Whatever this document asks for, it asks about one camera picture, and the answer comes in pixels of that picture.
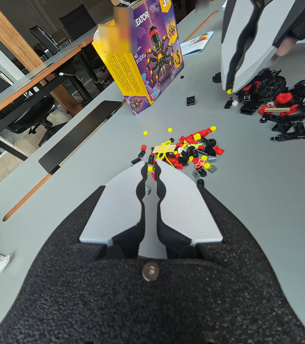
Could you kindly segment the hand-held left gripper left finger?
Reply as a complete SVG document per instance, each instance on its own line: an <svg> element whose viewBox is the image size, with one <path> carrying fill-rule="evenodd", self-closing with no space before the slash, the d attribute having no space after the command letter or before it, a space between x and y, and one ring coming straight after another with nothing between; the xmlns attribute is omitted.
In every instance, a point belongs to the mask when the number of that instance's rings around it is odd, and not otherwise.
<svg viewBox="0 0 305 344"><path fill-rule="evenodd" d="M129 259L138 257L145 236L146 162L140 161L96 191L101 193L82 231L81 243L119 246Z"/></svg>

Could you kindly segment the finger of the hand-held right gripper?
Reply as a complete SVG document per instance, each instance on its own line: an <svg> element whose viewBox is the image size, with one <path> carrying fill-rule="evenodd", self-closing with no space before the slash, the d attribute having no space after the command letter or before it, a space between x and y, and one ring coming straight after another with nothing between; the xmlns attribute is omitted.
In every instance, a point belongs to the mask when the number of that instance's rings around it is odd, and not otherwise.
<svg viewBox="0 0 305 344"><path fill-rule="evenodd" d="M274 41L295 1L271 1L258 18L254 39L235 73L233 92L243 88L277 51Z"/></svg>
<svg viewBox="0 0 305 344"><path fill-rule="evenodd" d="M227 1L221 39L221 80L225 91L234 90L237 67L254 24L255 1Z"/></svg>

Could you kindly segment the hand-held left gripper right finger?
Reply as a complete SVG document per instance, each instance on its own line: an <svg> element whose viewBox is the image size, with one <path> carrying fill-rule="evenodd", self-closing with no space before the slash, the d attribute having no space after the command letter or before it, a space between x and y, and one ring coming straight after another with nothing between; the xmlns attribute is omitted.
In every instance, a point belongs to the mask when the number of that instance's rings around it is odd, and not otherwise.
<svg viewBox="0 0 305 344"><path fill-rule="evenodd" d="M166 162L155 163L159 241L180 256L187 247L221 243L223 236L198 185Z"/></svg>

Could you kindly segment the pile of red yellow bricks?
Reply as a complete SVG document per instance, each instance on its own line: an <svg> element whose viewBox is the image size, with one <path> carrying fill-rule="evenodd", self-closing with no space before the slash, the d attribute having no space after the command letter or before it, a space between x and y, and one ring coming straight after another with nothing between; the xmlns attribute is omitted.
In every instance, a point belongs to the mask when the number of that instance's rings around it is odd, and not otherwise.
<svg viewBox="0 0 305 344"><path fill-rule="evenodd" d="M224 153L216 139L209 137L216 130L216 126L211 126L187 136L182 135L177 140L170 138L160 145L151 147L147 161L148 175L157 181L157 162L165 162L177 170L191 166L193 178L196 180L215 173L216 158Z"/></svg>

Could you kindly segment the pile of black bricks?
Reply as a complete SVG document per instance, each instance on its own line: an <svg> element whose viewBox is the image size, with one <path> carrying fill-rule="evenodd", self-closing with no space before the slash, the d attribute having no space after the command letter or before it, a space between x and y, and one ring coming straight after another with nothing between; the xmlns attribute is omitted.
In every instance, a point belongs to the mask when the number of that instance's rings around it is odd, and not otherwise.
<svg viewBox="0 0 305 344"><path fill-rule="evenodd" d="M272 141L305 139L305 79L288 88L281 70L262 69L248 84L230 97L224 108L241 105L240 113L253 115L258 111L260 123L275 123L278 134Z"/></svg>

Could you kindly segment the person's right hand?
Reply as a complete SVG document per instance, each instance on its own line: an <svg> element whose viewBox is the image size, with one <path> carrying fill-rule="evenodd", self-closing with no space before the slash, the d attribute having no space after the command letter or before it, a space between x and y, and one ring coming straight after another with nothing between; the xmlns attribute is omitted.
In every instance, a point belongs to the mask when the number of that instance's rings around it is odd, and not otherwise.
<svg viewBox="0 0 305 344"><path fill-rule="evenodd" d="M298 39L296 37L292 37L292 36L285 37L282 43L280 44L279 48L277 49L275 55L277 57L285 56L297 42L298 42Z"/></svg>

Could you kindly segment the blue leaflet with figure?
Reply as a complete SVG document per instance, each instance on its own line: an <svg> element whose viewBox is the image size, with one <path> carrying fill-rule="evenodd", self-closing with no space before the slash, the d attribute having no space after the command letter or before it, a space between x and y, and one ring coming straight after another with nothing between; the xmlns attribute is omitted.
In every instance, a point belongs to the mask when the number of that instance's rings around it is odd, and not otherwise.
<svg viewBox="0 0 305 344"><path fill-rule="evenodd" d="M213 31L209 31L194 39L181 43L182 57L201 53L206 44L209 42L213 33Z"/></svg>

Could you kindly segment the purple yellow toy box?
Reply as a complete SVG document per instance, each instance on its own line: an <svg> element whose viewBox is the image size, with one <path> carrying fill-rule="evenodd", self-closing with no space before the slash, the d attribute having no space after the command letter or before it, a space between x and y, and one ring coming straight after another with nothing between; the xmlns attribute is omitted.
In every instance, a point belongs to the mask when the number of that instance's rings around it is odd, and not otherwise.
<svg viewBox="0 0 305 344"><path fill-rule="evenodd" d="M132 113L150 107L184 68L172 1L114 7L92 43Z"/></svg>

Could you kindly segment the wooden pillar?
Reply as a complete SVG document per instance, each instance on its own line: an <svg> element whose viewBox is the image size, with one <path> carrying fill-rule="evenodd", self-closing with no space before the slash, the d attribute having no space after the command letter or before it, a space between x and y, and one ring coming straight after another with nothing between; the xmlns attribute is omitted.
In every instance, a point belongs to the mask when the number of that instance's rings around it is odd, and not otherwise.
<svg viewBox="0 0 305 344"><path fill-rule="evenodd" d="M43 64L43 61L1 11L0 41L29 71ZM82 106L64 86L59 85L50 94L72 117L82 110Z"/></svg>

